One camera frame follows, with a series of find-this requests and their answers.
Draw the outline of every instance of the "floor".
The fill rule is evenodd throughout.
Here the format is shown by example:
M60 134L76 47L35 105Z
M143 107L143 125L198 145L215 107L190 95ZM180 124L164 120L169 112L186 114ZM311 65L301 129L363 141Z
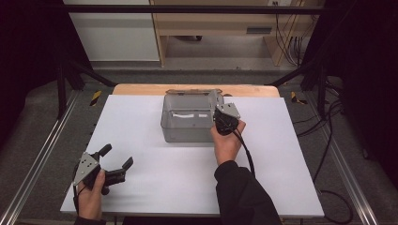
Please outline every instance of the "floor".
M267 51L267 46L260 37L203 37L197 41L194 37L172 37L169 41L166 63L131 64L115 70L110 65L99 65L96 71L117 83L247 83L262 85L272 83L276 79L292 71L296 67L286 60L280 67L274 67ZM300 133L314 124L316 111L313 109L315 91L302 92L299 88L301 77L297 77L279 87L281 97L285 98L288 111L295 130ZM97 81L86 77L84 91L76 93L69 90L69 97L77 95L76 102L70 112L68 122L61 125L59 136L51 137L54 142L46 142L52 131L57 114L57 93L55 83L48 83L33 90L26 99L25 109L13 131L8 143L0 152L0 185L6 195L0 196L0 212L6 212L14 206L16 224L70 224L74 215L59 212L60 203L65 197L71 178L71 167L75 159L85 150L90 141L90 133L100 117L101 107L112 88L104 87ZM330 78L332 83L341 85L338 78ZM102 96L95 107L89 102L95 91L101 90ZM336 97L333 90L327 93L328 102ZM328 131L324 126L312 133L299 138L303 155L312 175L319 165L323 150L327 143ZM350 224L398 224L398 193L380 169L376 161L363 158L356 133L353 131L343 113L333 116L333 137L335 143L325 158L325 163L316 182L319 189L329 189L340 193L353 208L353 220ZM47 143L50 151L43 153L43 144ZM339 168L338 154L342 153L345 163L356 178L354 182L360 188L365 202L357 201L360 197L352 192L347 183L349 174ZM37 156L44 157L44 163L36 165ZM35 171L26 195L18 190L23 187L24 179ZM21 200L22 205L13 205ZM320 201L325 213L339 221L346 220L346 205L335 197L324 194ZM360 212L362 205L367 203L371 212ZM373 215L375 221L364 222L362 215ZM108 221L113 217L106 216ZM285 224L299 224L297 219L287 219ZM324 218L304 219L304 224L331 224Z

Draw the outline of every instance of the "person's left hand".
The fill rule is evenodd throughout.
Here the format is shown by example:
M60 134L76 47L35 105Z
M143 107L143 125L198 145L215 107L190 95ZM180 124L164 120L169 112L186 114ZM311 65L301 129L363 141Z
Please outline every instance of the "person's left hand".
M94 183L93 189L84 188L83 182L80 182L78 189L79 194L79 217L101 220L102 209L101 199L102 186L105 183L105 171L100 170Z

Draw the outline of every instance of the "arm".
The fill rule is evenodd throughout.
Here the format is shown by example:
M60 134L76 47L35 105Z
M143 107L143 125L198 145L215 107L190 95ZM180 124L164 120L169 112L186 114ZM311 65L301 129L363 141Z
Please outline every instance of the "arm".
M246 124L239 121L237 130L242 133ZM238 167L235 159L241 143L234 134L222 136L213 127L211 135L219 167L214 176L217 199L224 225L281 225L281 220L263 187L247 168Z
M75 225L105 225L102 220L101 210L101 190L105 183L105 171L101 170L97 175L93 189L85 188L83 182L78 186L79 189L79 216L75 220Z
M230 160L214 175L223 224L282 224L272 199L247 168Z

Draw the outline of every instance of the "person's right hand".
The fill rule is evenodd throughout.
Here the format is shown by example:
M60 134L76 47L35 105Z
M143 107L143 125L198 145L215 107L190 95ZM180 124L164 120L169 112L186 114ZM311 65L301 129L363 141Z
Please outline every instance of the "person's right hand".
M105 183L105 171L100 170L93 189L86 188L83 181L79 183L79 217L93 220L101 220L101 190Z
M245 127L246 123L239 120L237 130L242 133ZM215 125L211 128L210 133L213 137L217 164L220 166L225 161L235 160L237 158L237 152L239 152L240 146L242 145L237 136L233 133L223 136L219 134Z

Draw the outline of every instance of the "black curtain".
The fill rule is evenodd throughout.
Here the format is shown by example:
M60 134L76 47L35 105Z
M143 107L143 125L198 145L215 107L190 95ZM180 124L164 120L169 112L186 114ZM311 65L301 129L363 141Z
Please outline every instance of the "black curtain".
M56 80L61 61L73 59L91 68L83 45L67 12L40 9L52 1L0 1L0 147L24 106L27 93ZM66 72L79 80L78 71Z
M330 30L336 18L319 21L308 58L325 38L327 32L322 30ZM369 158L380 162L398 188L397 41L398 1L359 0L338 30L323 63L328 76L343 80L344 106Z

